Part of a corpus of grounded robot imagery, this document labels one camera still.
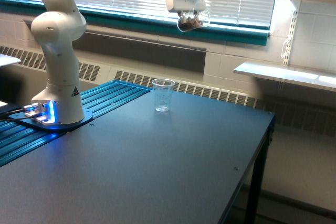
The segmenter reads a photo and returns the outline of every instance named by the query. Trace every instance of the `black cable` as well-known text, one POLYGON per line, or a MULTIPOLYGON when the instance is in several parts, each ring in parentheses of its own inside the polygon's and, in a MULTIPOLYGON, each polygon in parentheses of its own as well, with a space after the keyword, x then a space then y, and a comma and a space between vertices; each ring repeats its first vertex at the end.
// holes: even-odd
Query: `black cable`
POLYGON ((25 118, 2 119, 0 120, 0 122, 15 122, 15 121, 24 120, 24 119, 38 118, 39 116, 42 116, 42 115, 43 113, 38 113, 36 115, 27 116, 25 118))
POLYGON ((19 112, 23 112, 23 109, 18 109, 18 110, 12 110, 12 111, 7 111, 5 113, 0 114, 0 118, 3 118, 5 116, 13 115, 19 112))

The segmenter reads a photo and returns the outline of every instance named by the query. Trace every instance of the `teal window frame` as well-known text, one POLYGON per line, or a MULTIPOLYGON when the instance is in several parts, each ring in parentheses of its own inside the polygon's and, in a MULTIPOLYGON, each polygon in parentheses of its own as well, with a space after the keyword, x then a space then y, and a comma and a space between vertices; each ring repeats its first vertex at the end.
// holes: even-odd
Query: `teal window frame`
MULTIPOLYGON (((240 42, 265 46, 269 30, 211 24, 207 28, 182 33, 176 23, 165 19, 153 19, 142 15, 113 12, 109 10, 79 7, 90 25, 108 26, 175 38, 199 40, 205 42, 240 42)), ((43 3, 28 0, 0 0, 0 11, 22 15, 38 16, 46 11, 43 3)))

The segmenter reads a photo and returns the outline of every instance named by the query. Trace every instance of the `radiator vent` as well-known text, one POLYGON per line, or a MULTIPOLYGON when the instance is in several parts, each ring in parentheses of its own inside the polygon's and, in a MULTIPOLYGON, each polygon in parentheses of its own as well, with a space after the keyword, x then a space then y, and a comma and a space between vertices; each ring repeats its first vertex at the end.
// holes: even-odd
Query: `radiator vent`
MULTIPOLYGON (((39 69, 42 71, 46 71, 47 69, 46 61, 43 54, 2 46, 0 47, 0 54, 18 58, 21 60, 21 63, 19 64, 28 68, 39 69)), ((99 70, 100 66, 80 62, 79 78, 82 80, 95 82, 99 70)))
MULTIPOLYGON (((115 79, 152 87, 152 80, 155 78, 119 70, 115 75, 115 79)), ((336 135, 336 111, 333 109, 312 108, 306 104, 296 104, 290 101, 278 101, 275 99, 261 100, 239 92, 183 81, 177 81, 174 90, 255 109, 271 111, 276 114, 277 124, 331 137, 335 137, 336 135)))

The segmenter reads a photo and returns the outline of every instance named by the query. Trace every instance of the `table leg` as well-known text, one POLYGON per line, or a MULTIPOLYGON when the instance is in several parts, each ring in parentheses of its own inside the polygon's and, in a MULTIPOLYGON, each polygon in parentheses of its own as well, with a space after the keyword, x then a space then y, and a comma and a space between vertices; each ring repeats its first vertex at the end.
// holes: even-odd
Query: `table leg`
POLYGON ((258 201, 259 201, 261 186, 263 183, 262 177, 264 175, 264 169, 265 169, 265 164, 266 164, 268 146, 270 143, 270 137, 271 137, 271 130, 266 135, 267 139, 265 139, 264 144, 254 162, 251 187, 250 187, 250 192, 248 195, 248 202, 247 202, 244 224, 254 224, 255 219, 256 219, 258 201))

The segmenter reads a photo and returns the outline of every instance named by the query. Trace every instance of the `clear plastic cup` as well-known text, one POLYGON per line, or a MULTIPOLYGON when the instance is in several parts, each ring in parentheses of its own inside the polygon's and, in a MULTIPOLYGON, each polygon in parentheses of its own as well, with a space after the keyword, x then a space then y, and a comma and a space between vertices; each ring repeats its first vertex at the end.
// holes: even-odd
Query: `clear plastic cup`
POLYGON ((152 81, 155 96, 155 110, 165 112, 169 110, 175 81, 168 79, 155 79, 152 81))

